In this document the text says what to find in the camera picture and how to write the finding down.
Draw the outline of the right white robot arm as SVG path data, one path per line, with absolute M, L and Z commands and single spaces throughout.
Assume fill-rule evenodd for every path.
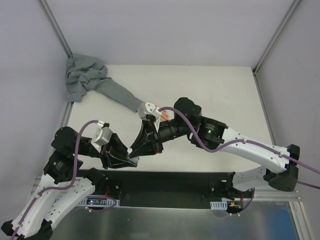
M 128 157 L 160 154 L 164 143 L 186 136 L 191 144 L 208 153 L 222 151 L 259 165 L 229 174 L 225 192 L 230 197 L 265 184 L 283 192 L 295 190 L 299 175 L 296 163 L 300 157 L 298 146 L 280 147 L 255 141 L 223 122 L 204 117 L 202 108 L 187 97 L 179 98 L 168 110 L 174 113 L 174 118 L 160 121 L 159 107 L 147 102 L 138 108 L 142 125 L 127 151 Z

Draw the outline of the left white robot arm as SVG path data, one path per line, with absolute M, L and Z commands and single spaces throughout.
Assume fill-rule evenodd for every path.
M 102 201 L 117 204 L 117 189 L 98 169 L 91 168 L 77 179 L 83 162 L 79 156 L 99 158 L 105 169 L 136 167 L 135 145 L 125 146 L 107 123 L 99 126 L 93 137 L 66 126 L 60 128 L 51 143 L 54 152 L 43 169 L 40 182 L 27 205 L 13 220 L 2 224 L 1 230 L 11 239 L 48 240 L 59 222 L 83 199 L 92 211 Z

